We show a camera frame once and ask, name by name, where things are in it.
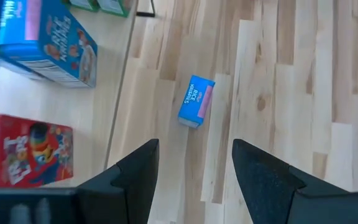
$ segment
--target black metal bar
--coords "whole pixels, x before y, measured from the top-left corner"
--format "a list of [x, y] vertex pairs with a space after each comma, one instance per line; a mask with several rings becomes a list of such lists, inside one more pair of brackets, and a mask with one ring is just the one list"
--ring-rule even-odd
[[153, 12], [136, 12], [136, 16], [155, 18], [154, 0], [150, 0], [150, 2], [152, 3]]

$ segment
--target wooden floor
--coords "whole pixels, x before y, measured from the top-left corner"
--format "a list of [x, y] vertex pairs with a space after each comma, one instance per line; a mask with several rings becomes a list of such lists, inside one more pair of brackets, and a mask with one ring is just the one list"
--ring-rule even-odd
[[[156, 19], [135, 22], [109, 157], [160, 139], [150, 224], [251, 223], [235, 138], [358, 190], [358, 0], [155, 6]], [[216, 82], [197, 130], [177, 121], [191, 74]]]

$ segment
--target red cereal box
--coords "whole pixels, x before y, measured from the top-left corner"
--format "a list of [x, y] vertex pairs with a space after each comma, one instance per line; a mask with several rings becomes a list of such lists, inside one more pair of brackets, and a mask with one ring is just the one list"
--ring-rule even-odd
[[73, 130], [0, 114], [0, 187], [38, 187], [73, 177]]

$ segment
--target green box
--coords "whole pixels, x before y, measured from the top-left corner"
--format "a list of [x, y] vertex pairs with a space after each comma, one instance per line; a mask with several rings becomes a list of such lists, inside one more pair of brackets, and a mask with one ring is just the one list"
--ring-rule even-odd
[[117, 16], [128, 17], [133, 0], [98, 0], [100, 9]]
[[96, 12], [99, 10], [98, 0], [70, 0], [71, 5], [88, 11]]

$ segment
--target pink stripe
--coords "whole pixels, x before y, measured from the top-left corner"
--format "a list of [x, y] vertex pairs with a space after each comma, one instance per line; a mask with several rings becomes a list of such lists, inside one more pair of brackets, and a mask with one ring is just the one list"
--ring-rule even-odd
[[200, 110], [198, 110], [198, 117], [204, 118], [206, 114], [206, 110], [208, 109], [209, 102], [211, 101], [212, 96], [212, 86], [207, 86], [204, 94], [203, 101], [201, 102]]
[[41, 0], [27, 1], [27, 9], [25, 10], [25, 39], [26, 40], [38, 40], [40, 32], [41, 21]]

